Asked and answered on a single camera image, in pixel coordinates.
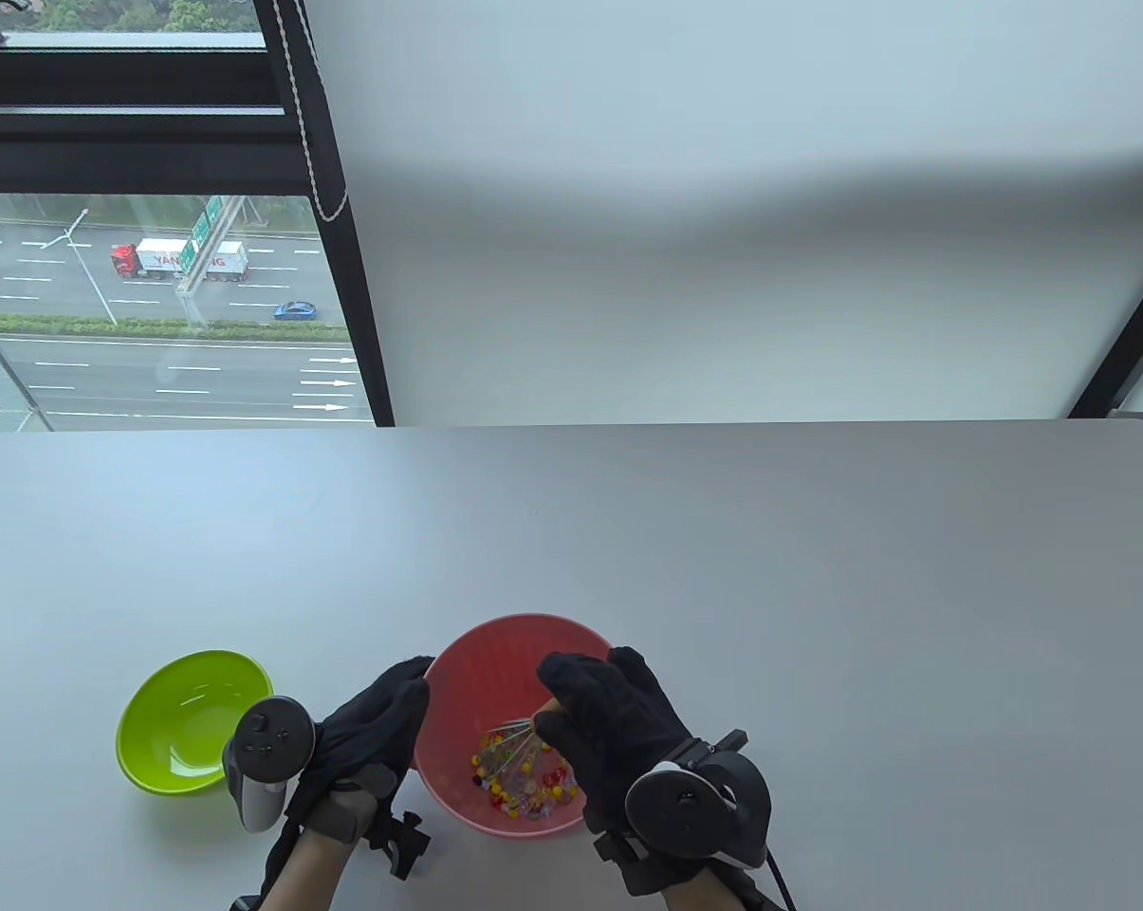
hand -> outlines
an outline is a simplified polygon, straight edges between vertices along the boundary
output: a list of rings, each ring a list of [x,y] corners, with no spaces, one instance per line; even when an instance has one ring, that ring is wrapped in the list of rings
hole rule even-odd
[[[423,676],[431,664],[431,657],[394,664],[319,725],[290,817],[354,845],[381,808],[389,815],[427,712]]]
[[[629,647],[610,650],[607,661],[555,652],[537,677],[562,706],[536,717],[537,736],[575,769],[590,831],[626,831],[636,778],[692,735],[644,656]]]

cable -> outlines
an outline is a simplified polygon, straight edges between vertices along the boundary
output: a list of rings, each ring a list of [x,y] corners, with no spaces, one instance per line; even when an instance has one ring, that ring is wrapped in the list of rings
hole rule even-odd
[[[794,898],[791,897],[791,893],[786,888],[786,880],[783,880],[783,871],[777,868],[777,862],[774,860],[774,853],[766,849],[766,862],[769,863],[769,872],[774,874],[774,881],[777,884],[778,892],[783,893],[783,898],[786,898],[786,911],[796,911]]]
[[[310,57],[314,61],[314,73],[319,77],[319,87],[326,90],[322,82],[322,70],[319,69],[319,55],[314,49],[314,39],[310,35],[310,26],[306,25],[305,14],[302,13],[302,0],[293,0],[293,6],[297,8],[297,18],[302,23],[302,32],[305,34],[305,43],[310,47]],[[280,30],[280,43],[285,48],[285,70],[288,73],[288,87],[293,89],[293,106],[297,110],[297,125],[302,130],[302,152],[305,155],[305,169],[310,171],[310,191],[314,194],[314,208],[319,217],[327,224],[331,224],[343,213],[347,205],[347,187],[344,186],[343,198],[336,209],[327,215],[322,208],[322,200],[319,199],[319,182],[314,174],[314,160],[310,157],[310,139],[305,136],[305,114],[302,113],[302,95],[297,90],[297,74],[293,72],[293,51],[288,46],[288,34],[285,32],[285,17],[280,13],[280,0],[271,0],[272,13],[275,13],[275,26]]]

white wall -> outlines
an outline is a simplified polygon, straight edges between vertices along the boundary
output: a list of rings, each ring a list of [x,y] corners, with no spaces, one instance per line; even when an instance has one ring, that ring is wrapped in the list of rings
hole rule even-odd
[[[401,424],[1057,416],[1143,293],[1143,0],[310,16]]]

highway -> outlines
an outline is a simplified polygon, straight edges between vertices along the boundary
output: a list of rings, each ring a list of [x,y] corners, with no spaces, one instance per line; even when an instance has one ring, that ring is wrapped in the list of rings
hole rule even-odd
[[[78,256],[86,261],[98,290],[115,315],[182,318],[182,305],[173,282],[121,279],[112,266],[112,248],[137,243],[142,238],[185,238],[178,231],[152,233],[135,229],[73,231],[74,247],[58,238],[65,225],[0,224],[0,312],[90,315],[107,318],[95,287]],[[317,239],[255,238],[231,231],[229,240],[246,243],[249,277],[246,282],[201,282],[195,304],[207,320],[271,321],[272,309],[290,299],[306,299],[319,311],[319,321],[343,322],[343,310],[327,267],[322,243]]]
[[[55,430],[373,424],[347,345],[0,335],[0,349]]]

white trailer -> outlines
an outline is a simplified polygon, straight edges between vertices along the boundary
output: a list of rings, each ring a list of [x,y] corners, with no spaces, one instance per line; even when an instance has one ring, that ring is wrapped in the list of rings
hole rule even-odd
[[[145,238],[137,245],[137,264],[151,278],[174,278],[184,270],[182,251],[186,240]],[[217,282],[240,282],[247,277],[247,248],[241,240],[225,240],[216,248],[203,270],[203,278]]]

